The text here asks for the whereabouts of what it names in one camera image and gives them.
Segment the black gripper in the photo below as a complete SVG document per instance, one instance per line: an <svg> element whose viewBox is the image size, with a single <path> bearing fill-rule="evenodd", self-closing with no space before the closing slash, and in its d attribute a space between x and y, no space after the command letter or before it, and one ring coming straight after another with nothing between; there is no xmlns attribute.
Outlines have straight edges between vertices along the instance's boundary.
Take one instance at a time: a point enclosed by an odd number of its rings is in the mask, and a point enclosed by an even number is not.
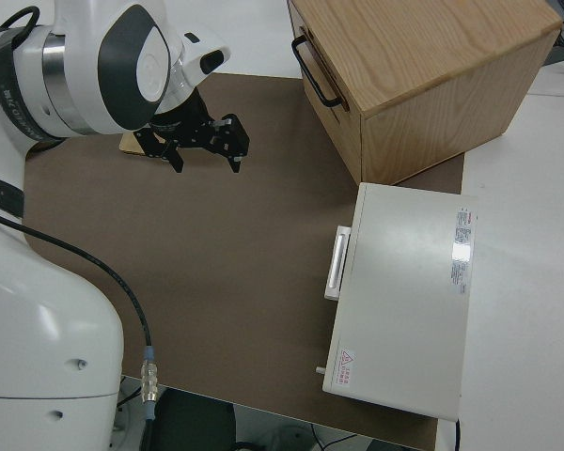
<svg viewBox="0 0 564 451"><path fill-rule="evenodd" d="M149 122L151 129L133 132L143 154L169 163L181 173L184 161L178 153L182 148L204 148L223 156L233 173L239 173L243 158L247 156L250 138L240 119L228 114L213 120L198 91L193 91L179 106L155 115ZM165 141L160 142L154 132Z"/></svg>

